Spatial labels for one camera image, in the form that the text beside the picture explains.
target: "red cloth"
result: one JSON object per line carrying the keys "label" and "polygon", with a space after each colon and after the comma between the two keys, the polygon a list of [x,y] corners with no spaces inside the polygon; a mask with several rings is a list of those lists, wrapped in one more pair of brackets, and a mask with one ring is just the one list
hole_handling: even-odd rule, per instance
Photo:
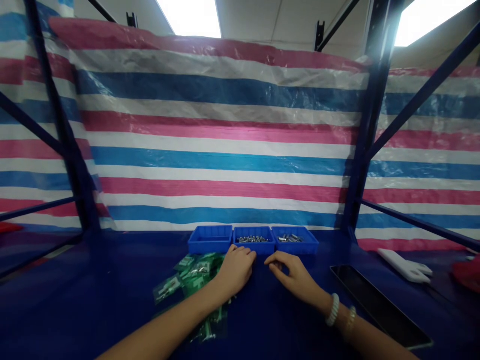
{"label": "red cloth", "polygon": [[453,276],[460,284],[480,294],[480,255],[473,261],[454,263]]}
{"label": "red cloth", "polygon": [[0,222],[0,233],[10,233],[13,231],[22,230],[24,227],[16,224],[10,224],[8,222]]}

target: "blue plastic bin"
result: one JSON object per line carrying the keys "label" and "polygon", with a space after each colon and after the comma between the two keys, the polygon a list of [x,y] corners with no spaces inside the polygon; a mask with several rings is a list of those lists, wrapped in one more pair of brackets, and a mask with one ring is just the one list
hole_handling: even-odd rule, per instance
{"label": "blue plastic bin", "polygon": [[[239,243],[238,239],[247,236],[261,236],[269,242],[245,242]],[[238,247],[244,246],[258,255],[272,255],[275,252],[275,237],[268,226],[259,227],[236,227],[233,232],[233,243]]]}
{"label": "blue plastic bin", "polygon": [[232,244],[234,227],[197,226],[188,240],[190,254],[226,253]]}
{"label": "blue plastic bin", "polygon": [[[271,228],[271,231],[275,236],[276,248],[284,253],[294,255],[316,254],[319,249],[319,242],[306,227],[274,226]],[[294,234],[302,237],[303,242],[280,242],[279,237],[285,234]]]}

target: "person's arm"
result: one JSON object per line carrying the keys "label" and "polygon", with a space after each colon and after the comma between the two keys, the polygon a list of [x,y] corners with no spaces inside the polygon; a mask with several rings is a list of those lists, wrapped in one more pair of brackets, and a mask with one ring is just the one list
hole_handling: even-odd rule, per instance
{"label": "person's arm", "polygon": [[255,251],[232,245],[218,275],[204,288],[142,326],[98,359],[168,359],[198,324],[244,288],[256,258]]}
{"label": "person's arm", "polygon": [[[290,270],[289,275],[282,272],[282,264]],[[271,272],[293,295],[317,308],[326,318],[330,316],[332,296],[317,285],[298,256],[277,251],[265,261],[265,265],[269,265]],[[350,310],[340,304],[335,326],[342,334],[349,318]],[[349,342],[365,359],[417,359],[398,342],[358,315]]]}

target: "ceiling light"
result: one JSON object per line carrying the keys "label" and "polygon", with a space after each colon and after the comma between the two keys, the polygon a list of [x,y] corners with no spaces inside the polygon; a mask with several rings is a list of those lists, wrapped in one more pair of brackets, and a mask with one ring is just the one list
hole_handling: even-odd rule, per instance
{"label": "ceiling light", "polygon": [[178,36],[221,38],[215,0],[156,0]]}
{"label": "ceiling light", "polygon": [[415,0],[401,13],[395,46],[407,47],[476,0]]}

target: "forearm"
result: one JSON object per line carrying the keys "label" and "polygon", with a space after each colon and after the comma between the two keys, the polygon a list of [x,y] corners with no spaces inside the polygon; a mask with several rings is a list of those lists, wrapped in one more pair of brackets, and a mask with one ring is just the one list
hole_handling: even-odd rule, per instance
{"label": "forearm", "polygon": [[99,359],[167,359],[198,324],[226,301],[228,296],[222,295],[221,289],[213,280],[126,337]]}
{"label": "forearm", "polygon": [[[319,288],[318,298],[318,310],[326,318],[329,317],[333,305],[332,297]],[[342,334],[344,334],[349,319],[350,309],[340,304],[335,327],[339,329]],[[415,355],[398,342],[358,315],[355,317],[353,329],[349,335],[349,342],[364,359],[417,359]]]}

